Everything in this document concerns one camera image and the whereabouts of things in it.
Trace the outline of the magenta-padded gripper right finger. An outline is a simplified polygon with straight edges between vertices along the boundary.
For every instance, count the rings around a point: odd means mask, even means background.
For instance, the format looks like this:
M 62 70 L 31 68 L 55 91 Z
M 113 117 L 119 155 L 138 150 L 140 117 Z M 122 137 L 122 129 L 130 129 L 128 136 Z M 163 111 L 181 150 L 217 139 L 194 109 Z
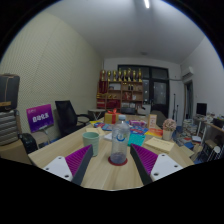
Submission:
M 182 169 L 182 166 L 167 154 L 157 155 L 142 146 L 132 144 L 130 153 L 143 185 L 150 184 Z

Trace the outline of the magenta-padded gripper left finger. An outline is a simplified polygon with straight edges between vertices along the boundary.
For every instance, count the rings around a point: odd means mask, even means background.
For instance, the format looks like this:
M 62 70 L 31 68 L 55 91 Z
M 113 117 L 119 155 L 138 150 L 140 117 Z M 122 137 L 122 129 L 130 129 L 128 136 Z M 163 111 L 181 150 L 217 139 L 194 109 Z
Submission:
M 88 145 L 66 157 L 56 157 L 44 167 L 44 170 L 76 185 L 81 185 L 92 156 L 93 147 Z

